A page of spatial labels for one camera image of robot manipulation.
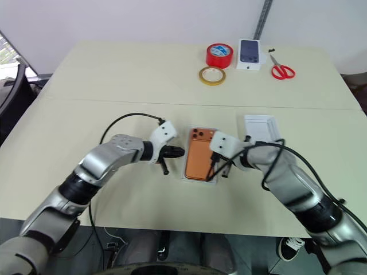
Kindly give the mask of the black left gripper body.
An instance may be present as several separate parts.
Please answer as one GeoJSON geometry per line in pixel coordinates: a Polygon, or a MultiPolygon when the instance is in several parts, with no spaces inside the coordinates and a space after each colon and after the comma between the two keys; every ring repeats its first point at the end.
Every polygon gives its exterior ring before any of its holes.
{"type": "Polygon", "coordinates": [[[157,164],[160,164],[164,158],[175,158],[175,147],[174,146],[163,146],[159,152],[157,164]]]}

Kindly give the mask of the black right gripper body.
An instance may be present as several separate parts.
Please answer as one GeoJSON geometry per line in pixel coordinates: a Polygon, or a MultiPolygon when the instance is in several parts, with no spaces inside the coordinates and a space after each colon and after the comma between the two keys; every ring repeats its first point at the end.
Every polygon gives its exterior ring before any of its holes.
{"type": "Polygon", "coordinates": [[[219,170],[220,169],[220,167],[221,166],[223,166],[223,165],[232,165],[233,164],[233,162],[231,161],[229,161],[229,159],[228,158],[226,158],[226,157],[224,157],[224,156],[216,156],[215,157],[215,160],[216,160],[216,164],[215,164],[215,168],[217,169],[217,170],[219,170]]]}

